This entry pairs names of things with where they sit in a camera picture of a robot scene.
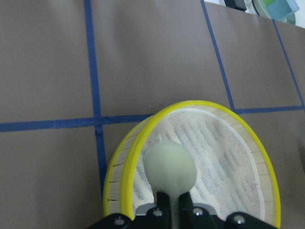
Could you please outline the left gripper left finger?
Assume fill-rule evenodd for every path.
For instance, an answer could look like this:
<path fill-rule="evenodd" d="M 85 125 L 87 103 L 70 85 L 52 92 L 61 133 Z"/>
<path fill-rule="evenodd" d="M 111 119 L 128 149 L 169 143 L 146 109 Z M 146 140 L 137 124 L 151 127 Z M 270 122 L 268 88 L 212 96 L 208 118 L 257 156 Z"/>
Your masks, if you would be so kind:
<path fill-rule="evenodd" d="M 93 225 L 90 229 L 170 229 L 172 227 L 169 196 L 157 193 L 153 204 L 137 208 L 139 214 L 134 219 L 121 213 L 110 214 Z"/>

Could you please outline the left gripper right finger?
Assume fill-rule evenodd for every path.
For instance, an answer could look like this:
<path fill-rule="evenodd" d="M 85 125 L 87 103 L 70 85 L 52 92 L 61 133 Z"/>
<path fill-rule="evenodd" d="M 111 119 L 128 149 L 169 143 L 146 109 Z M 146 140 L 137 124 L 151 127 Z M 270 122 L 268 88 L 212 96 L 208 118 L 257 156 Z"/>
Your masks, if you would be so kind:
<path fill-rule="evenodd" d="M 194 205 L 189 192 L 178 198 L 178 215 L 180 229 L 274 229 L 260 219 L 244 212 L 233 212 L 225 220 L 210 213 L 211 206 Z"/>

